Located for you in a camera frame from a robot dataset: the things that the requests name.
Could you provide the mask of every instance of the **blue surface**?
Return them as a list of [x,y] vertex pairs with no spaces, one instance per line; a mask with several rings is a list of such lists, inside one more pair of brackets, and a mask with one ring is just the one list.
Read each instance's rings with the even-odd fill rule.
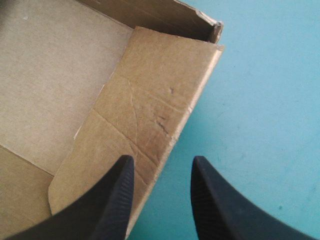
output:
[[185,0],[226,46],[130,240],[196,240],[193,156],[262,209],[320,238],[320,1]]

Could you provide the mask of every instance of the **brown cardboard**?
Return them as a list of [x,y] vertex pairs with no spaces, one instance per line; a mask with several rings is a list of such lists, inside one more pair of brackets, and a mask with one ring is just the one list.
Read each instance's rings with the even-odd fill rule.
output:
[[217,43],[222,23],[178,0],[79,0],[128,25]]
[[51,215],[52,176],[0,146],[0,239]]
[[129,233],[223,51],[222,23],[179,1],[80,2],[0,1],[0,238],[50,216],[52,179],[56,213],[121,154]]
[[222,51],[214,43],[137,27],[50,184],[52,213],[129,154],[135,159],[130,231]]
[[74,0],[0,11],[0,145],[54,175],[132,29]]

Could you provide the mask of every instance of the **crease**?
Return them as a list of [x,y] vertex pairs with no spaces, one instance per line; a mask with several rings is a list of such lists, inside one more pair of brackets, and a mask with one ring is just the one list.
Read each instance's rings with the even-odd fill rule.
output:
[[[126,80],[129,82],[129,79],[128,79],[125,75],[123,75],[123,74],[121,74],[121,73],[118,73],[118,75],[121,76],[121,77],[123,77],[124,79],[126,79]],[[164,105],[168,106],[169,108],[173,109],[174,111],[176,111],[176,112],[178,112],[178,113],[184,113],[184,112],[185,112],[184,110],[180,110],[180,109],[176,108],[175,106],[172,106],[171,104],[169,104],[169,103],[167,103],[166,101],[162,100],[161,98],[153,95],[153,94],[152,94],[151,92],[149,92],[148,90],[145,90],[145,89],[143,89],[143,88],[141,88],[141,87],[139,87],[139,86],[135,86],[135,88],[136,88],[136,89],[139,89],[140,91],[142,91],[142,92],[144,92],[144,93],[146,93],[146,94],[148,94],[148,95],[149,95],[150,97],[152,97],[154,100],[163,103]]]
[[140,177],[141,181],[143,182],[144,185],[148,186],[149,184],[146,182],[146,180],[142,177],[141,173],[138,172],[138,170],[135,168],[134,172],[136,173],[137,176]]
[[125,139],[129,140],[136,148],[137,150],[144,155],[147,159],[150,160],[150,162],[152,162],[154,164],[154,166],[157,168],[158,167],[158,161],[156,159],[153,159],[152,157],[150,157],[148,154],[146,154],[144,151],[142,151],[139,146],[137,144],[135,144],[134,141],[132,141],[129,137],[127,137],[123,132],[121,132],[114,124],[112,124],[110,121],[108,121],[105,117],[103,117],[95,108],[92,109],[93,111],[95,111],[98,116],[100,118],[102,118],[103,120],[105,120],[109,125],[111,125],[118,133],[120,133],[120,135],[122,135]]
[[134,102],[133,102],[134,89],[131,86],[131,83],[130,83],[129,79],[126,78],[126,80],[127,80],[128,86],[129,86],[129,88],[131,90],[130,103],[131,103],[131,107],[132,107],[133,115],[134,115],[134,119],[135,119],[135,144],[138,144],[138,118],[137,118],[136,108],[135,108],[135,105],[134,105]]

